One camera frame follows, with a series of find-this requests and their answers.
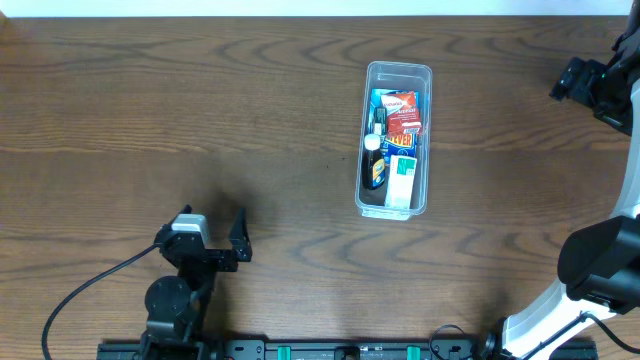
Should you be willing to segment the blue KoolFever box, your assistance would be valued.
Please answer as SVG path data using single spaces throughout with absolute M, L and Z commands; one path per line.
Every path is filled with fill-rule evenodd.
M 394 90 L 394 89 L 382 89 L 382 88 L 374 88 L 371 90 L 370 99 L 369 99 L 369 110 L 368 110 L 368 120 L 366 125 L 366 132 L 368 134 L 372 134 L 372 121 L 373 121 L 373 112 L 376 107 L 383 107 L 381 105 L 380 97 L 382 94 L 394 93 L 394 92 L 404 92 L 406 90 Z M 414 91 L 418 94 L 418 105 L 420 110 L 420 93 Z M 405 134 L 405 135 L 389 135 L 388 132 L 385 136 L 381 137 L 381 152 L 385 159 L 386 164 L 390 163 L 390 157 L 392 155 L 404 155 L 409 157 L 416 156 L 416 148 L 417 148 L 417 136 L 422 132 L 422 130 L 418 134 Z

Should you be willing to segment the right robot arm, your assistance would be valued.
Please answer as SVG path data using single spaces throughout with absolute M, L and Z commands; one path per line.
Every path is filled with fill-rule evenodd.
M 550 95 L 580 103 L 629 136 L 619 198 L 609 219 L 573 232 L 561 248 L 554 282 L 527 308 L 499 320 L 477 359 L 595 359 L 596 346 L 573 338 L 597 325 L 622 350 L 605 320 L 639 305 L 639 4 L 606 63 L 572 58 Z

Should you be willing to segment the small dark green box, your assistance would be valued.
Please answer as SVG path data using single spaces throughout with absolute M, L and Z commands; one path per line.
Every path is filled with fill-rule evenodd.
M 373 112 L 372 132 L 379 136 L 387 134 L 387 109 L 376 107 Z

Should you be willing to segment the red Panadol ActiFast box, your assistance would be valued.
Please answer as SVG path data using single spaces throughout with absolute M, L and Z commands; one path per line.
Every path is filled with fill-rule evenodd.
M 414 91 L 382 94 L 381 105 L 386 110 L 389 135 L 418 134 L 422 121 L 418 105 L 418 94 Z

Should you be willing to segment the black bottle white cap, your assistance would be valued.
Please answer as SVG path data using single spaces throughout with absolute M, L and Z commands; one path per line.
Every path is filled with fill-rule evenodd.
M 381 152 L 381 137 L 368 134 L 363 140 L 362 173 L 363 186 L 368 190 L 380 188 L 386 179 L 386 163 Z

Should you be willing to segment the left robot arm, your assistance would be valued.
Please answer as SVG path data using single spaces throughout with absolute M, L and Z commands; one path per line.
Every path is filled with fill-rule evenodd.
M 177 269 L 152 283 L 145 294 L 148 312 L 142 359 L 223 359 L 224 345 L 203 334 L 216 275 L 235 272 L 252 259 L 246 211 L 241 209 L 228 235 L 229 249 L 208 249 L 205 216 L 187 205 L 156 234 L 154 245 Z

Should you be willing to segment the white green Panadol box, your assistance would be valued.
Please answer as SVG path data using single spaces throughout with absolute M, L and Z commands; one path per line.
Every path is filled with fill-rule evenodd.
M 387 193 L 384 202 L 386 207 L 410 208 L 416 167 L 416 158 L 404 155 L 390 157 Z

